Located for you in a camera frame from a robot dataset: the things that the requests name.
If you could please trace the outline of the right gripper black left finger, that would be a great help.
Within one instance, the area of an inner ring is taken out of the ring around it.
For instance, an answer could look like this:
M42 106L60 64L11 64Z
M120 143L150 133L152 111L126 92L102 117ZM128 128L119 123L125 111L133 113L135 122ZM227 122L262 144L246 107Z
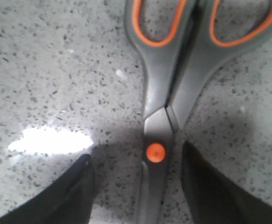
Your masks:
M83 154L45 190L1 216L0 224L87 224L94 190L91 156Z

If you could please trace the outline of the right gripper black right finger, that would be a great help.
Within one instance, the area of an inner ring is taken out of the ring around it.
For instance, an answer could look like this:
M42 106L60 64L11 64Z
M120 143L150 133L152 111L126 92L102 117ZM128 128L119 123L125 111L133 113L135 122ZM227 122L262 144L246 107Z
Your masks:
M237 186L185 141L181 183L195 224L272 224L272 206Z

